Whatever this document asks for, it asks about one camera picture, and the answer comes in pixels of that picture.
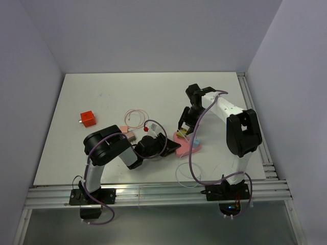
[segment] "wall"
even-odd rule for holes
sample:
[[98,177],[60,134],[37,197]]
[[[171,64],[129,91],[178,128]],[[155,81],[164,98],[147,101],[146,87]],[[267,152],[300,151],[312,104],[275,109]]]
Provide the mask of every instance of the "wall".
[[21,0],[65,73],[246,71],[282,0]]
[[11,244],[63,77],[18,0],[1,1],[0,33],[0,233]]
[[283,0],[248,71],[309,244],[327,244],[327,1]]

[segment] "purple cable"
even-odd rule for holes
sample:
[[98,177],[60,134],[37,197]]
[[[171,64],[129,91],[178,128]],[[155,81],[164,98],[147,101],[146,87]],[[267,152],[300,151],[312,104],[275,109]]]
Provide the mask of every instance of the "purple cable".
[[190,172],[191,172],[191,175],[192,175],[193,179],[194,179],[197,183],[199,183],[199,184],[201,184],[201,185],[215,185],[215,184],[221,183],[221,182],[223,182],[223,181],[227,180],[228,178],[230,178],[230,177],[232,177],[232,176],[235,176],[235,175],[242,175],[242,174],[246,175],[246,176],[249,178],[249,181],[250,181],[250,188],[251,188],[251,191],[250,191],[250,198],[249,198],[249,201],[248,201],[246,207],[245,207],[245,208],[244,208],[244,209],[243,209],[239,214],[237,214],[237,215],[234,216],[234,217],[237,217],[237,216],[239,216],[240,214],[244,213],[247,209],[249,209],[250,204],[251,204],[253,190],[252,190],[252,180],[251,180],[250,176],[249,176],[246,172],[239,171],[239,172],[236,172],[236,173],[233,173],[233,174],[227,175],[226,177],[224,177],[224,178],[222,178],[222,179],[220,179],[220,180],[213,181],[213,182],[209,182],[209,183],[204,183],[204,182],[202,182],[202,181],[199,181],[199,180],[196,178],[196,176],[195,176],[195,174],[194,174],[194,172],[193,172],[193,168],[192,168],[192,146],[193,146],[193,142],[194,142],[194,139],[195,139],[196,131],[198,130],[198,127],[199,127],[199,125],[200,125],[200,121],[202,120],[202,118],[204,117],[204,115],[205,115],[205,114],[206,114],[206,113],[207,113],[207,112],[212,108],[212,106],[214,106],[214,104],[218,101],[218,98],[219,98],[220,95],[222,95],[222,94],[228,94],[228,92],[223,91],[223,90],[216,90],[216,92],[219,92],[219,93],[218,93],[218,95],[215,97],[214,102],[213,102],[211,105],[209,105],[208,108],[206,108],[206,109],[204,110],[204,112],[200,115],[200,117],[199,117],[199,119],[197,120],[197,122],[196,122],[196,124],[195,124],[195,127],[194,127],[193,135],[192,135],[191,142],[190,142],[190,150],[189,150],[189,152],[190,152],[190,154],[189,154],[189,166],[190,166]]
[[[168,142],[167,132],[165,131],[165,129],[163,128],[163,126],[162,126],[160,123],[158,123],[157,121],[152,120],[152,119],[146,120],[146,121],[144,122],[144,127],[145,127],[146,123],[149,122],[149,121],[152,121],[152,122],[158,124],[158,125],[161,127],[161,129],[162,129],[163,132],[165,133],[166,141],[165,141],[165,146],[163,147],[162,151],[161,151],[160,153],[154,155],[154,156],[151,156],[151,157],[143,157],[143,156],[141,156],[139,153],[137,153],[137,152],[133,149],[134,152],[135,152],[139,157],[141,157],[141,158],[143,158],[143,159],[152,159],[152,158],[155,158],[155,157],[161,155],[161,154],[164,152],[164,150],[165,150],[165,148],[166,148],[166,146],[167,146],[167,142]],[[95,201],[96,203],[98,203],[98,204],[100,204],[100,205],[106,207],[107,209],[109,209],[109,210],[112,212],[112,217],[111,217],[109,220],[105,221],[105,222],[95,223],[95,222],[88,222],[88,221],[86,221],[86,220],[83,220],[85,223],[88,223],[88,224],[90,224],[90,225],[94,225],[94,226],[105,225],[105,224],[111,222],[111,221],[113,220],[114,216],[115,216],[115,212],[114,212],[114,210],[113,210],[111,207],[109,207],[108,205],[104,204],[103,202],[100,202],[99,200],[97,200],[97,199],[95,199],[94,197],[91,196],[90,192],[87,190],[87,187],[86,187],[86,177],[87,177],[88,168],[89,168],[89,165],[90,165],[90,158],[91,158],[91,155],[93,154],[93,152],[95,151],[95,149],[96,149],[100,144],[102,144],[103,142],[105,142],[106,140],[110,139],[111,137],[118,136],[118,135],[123,136],[124,138],[128,139],[127,136],[126,136],[125,134],[123,134],[123,133],[114,133],[114,134],[108,135],[107,137],[105,137],[105,138],[103,138],[102,140],[100,140],[100,141],[99,141],[99,142],[98,142],[98,143],[97,143],[97,144],[92,148],[92,150],[89,152],[89,154],[88,154],[88,156],[87,156],[86,168],[85,168],[85,172],[84,172],[84,184],[83,184],[83,186],[84,186],[84,190],[85,190],[85,193],[86,193],[86,194],[88,195],[88,197],[91,198],[93,201]]]

